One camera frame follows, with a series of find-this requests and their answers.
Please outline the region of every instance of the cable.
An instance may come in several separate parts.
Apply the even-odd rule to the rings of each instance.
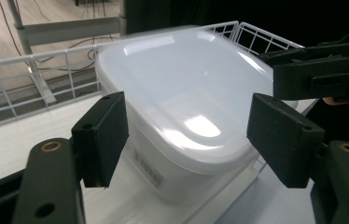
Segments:
[[[90,53],[91,52],[94,52],[94,50],[93,49],[91,49],[90,51],[88,51],[88,58],[90,59],[90,60],[95,60],[95,53],[93,53],[93,58],[90,56]]]
[[[95,18],[95,0],[92,0],[93,18]]]
[[[105,0],[102,1],[102,6],[103,6],[103,14],[105,15]]]
[[[5,20],[5,22],[6,22],[6,26],[7,26],[7,28],[8,28],[9,35],[11,36],[12,43],[13,43],[13,45],[14,45],[16,51],[18,52],[18,54],[19,54],[20,56],[22,56],[21,51],[19,50],[19,48],[18,48],[18,46],[17,46],[17,43],[16,43],[16,41],[15,41],[14,35],[12,34],[11,29],[9,28],[8,20],[7,20],[7,16],[6,16],[6,12],[5,12],[4,9],[3,9],[3,5],[2,5],[2,3],[1,3],[1,0],[0,0],[0,8],[1,8],[1,10],[2,10],[3,17],[4,17],[4,20]],[[77,42],[76,44],[70,46],[69,49],[70,49],[70,48],[73,48],[73,47],[75,47],[75,46],[77,46],[77,45],[80,45],[80,44],[82,44],[82,43],[84,43],[84,42],[90,41],[90,40],[92,40],[93,43],[94,43],[94,38],[95,38],[95,37],[93,37],[93,38],[88,38],[88,39],[85,39],[85,40],[81,40],[81,41]],[[115,37],[112,37],[111,35],[110,35],[110,37],[101,37],[101,38],[110,38],[111,41],[113,41],[113,39],[115,39]],[[91,60],[94,59],[94,57],[91,58],[90,52],[88,52],[88,55],[87,55],[87,56],[88,56]],[[53,59],[53,58],[55,58],[55,57],[52,56],[52,57],[49,57],[49,58],[47,58],[47,59],[45,59],[45,60],[42,60],[42,61],[39,61],[39,60],[36,60],[36,61],[39,62],[39,63],[44,63],[44,62],[47,62],[47,61],[49,61],[49,60],[51,60],[51,59]],[[85,69],[91,67],[93,64],[94,64],[94,62],[90,63],[90,64],[87,65],[87,66],[84,66],[84,67],[82,67],[82,68],[79,68],[79,69],[71,69],[70,71],[72,71],[72,72],[79,72],[79,71],[82,71],[82,70],[85,70]],[[38,70],[47,70],[47,69],[50,69],[50,68],[44,68],[44,67],[43,67],[43,68],[37,68],[37,69],[38,69]],[[60,70],[60,71],[68,71],[68,69],[57,69],[57,70]]]
[[[36,1],[35,1],[35,5],[38,7],[38,10],[40,11],[41,16],[43,16],[44,18],[46,18],[47,21],[50,21],[50,20],[43,14],[43,12],[41,11],[40,5],[39,5]]]
[[[84,7],[87,9],[87,19],[89,19],[90,18],[90,11],[89,11],[90,8],[87,6],[86,2],[84,2]]]
[[[18,0],[15,1],[15,4],[17,5],[18,14],[21,15],[20,6],[18,6]]]
[[[100,7],[99,7],[99,3],[96,4],[97,7],[97,11],[98,11],[98,18],[100,18]]]
[[[9,34],[11,35],[12,43],[14,43],[15,49],[16,49],[17,52],[20,54],[20,56],[22,56],[20,50],[18,49],[17,43],[15,42],[14,35],[12,35],[11,29],[9,28],[8,21],[7,21],[7,17],[6,17],[6,13],[5,13],[4,9],[3,9],[3,5],[2,5],[2,3],[1,3],[1,0],[0,0],[0,8],[1,8],[2,12],[3,12],[3,17],[4,17],[4,20],[5,20],[5,22],[6,22],[6,26],[7,26],[7,28],[8,28]]]
[[[82,12],[81,19],[84,19],[84,15],[85,15],[86,10],[87,10],[87,8],[85,7],[85,3],[84,3],[84,11]]]

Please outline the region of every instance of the container label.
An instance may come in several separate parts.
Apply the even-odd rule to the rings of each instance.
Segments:
[[[142,168],[142,172],[148,177],[148,180],[159,188],[163,182],[163,176],[148,163],[148,161],[135,149],[130,149],[132,158]]]

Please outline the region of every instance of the white wire basket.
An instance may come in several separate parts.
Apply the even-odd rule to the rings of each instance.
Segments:
[[[210,31],[226,37],[234,46],[255,55],[303,48],[246,22],[230,21],[187,29]],[[0,60],[0,124],[101,94],[100,81],[94,70],[94,55],[100,48],[116,42]],[[54,60],[49,65],[44,63],[51,59]],[[259,171],[265,165],[261,157],[254,163]]]

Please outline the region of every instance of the plastic food container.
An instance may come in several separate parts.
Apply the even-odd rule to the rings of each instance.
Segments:
[[[124,151],[164,198],[225,186],[258,153],[246,138],[253,92],[272,95],[272,69],[225,37],[190,29],[114,43],[98,53],[105,93],[125,92]]]

